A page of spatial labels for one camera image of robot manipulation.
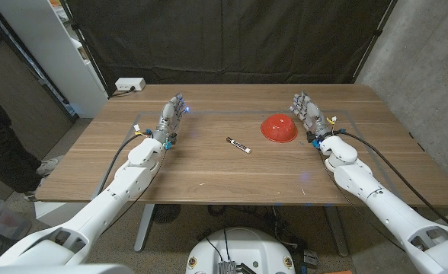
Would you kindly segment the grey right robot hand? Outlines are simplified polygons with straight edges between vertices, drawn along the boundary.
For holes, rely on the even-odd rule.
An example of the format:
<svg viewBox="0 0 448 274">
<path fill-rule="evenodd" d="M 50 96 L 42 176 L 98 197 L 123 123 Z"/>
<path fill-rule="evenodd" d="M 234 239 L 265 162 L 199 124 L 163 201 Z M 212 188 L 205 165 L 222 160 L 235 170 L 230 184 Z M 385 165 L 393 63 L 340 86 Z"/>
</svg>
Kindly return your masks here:
<svg viewBox="0 0 448 274">
<path fill-rule="evenodd" d="M 332 129 L 329 127 L 323 112 L 305 92 L 294 95 L 290 111 L 302 122 L 309 143 L 313 141 L 323 142 L 332 135 Z"/>
</svg>

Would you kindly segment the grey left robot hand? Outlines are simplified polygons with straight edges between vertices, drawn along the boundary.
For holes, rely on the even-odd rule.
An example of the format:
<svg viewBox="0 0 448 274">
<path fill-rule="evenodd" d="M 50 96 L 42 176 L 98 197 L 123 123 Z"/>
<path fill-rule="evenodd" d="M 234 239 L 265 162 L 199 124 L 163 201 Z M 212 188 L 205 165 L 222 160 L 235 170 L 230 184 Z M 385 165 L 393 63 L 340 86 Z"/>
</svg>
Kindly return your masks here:
<svg viewBox="0 0 448 274">
<path fill-rule="evenodd" d="M 153 132 L 153 138 L 165 144 L 168 140 L 172 144 L 176 141 L 177 131 L 185 113 L 189 112 L 189 107 L 181 93 L 177 93 L 169 102 L 164 105 L 158 125 Z"/>
</svg>

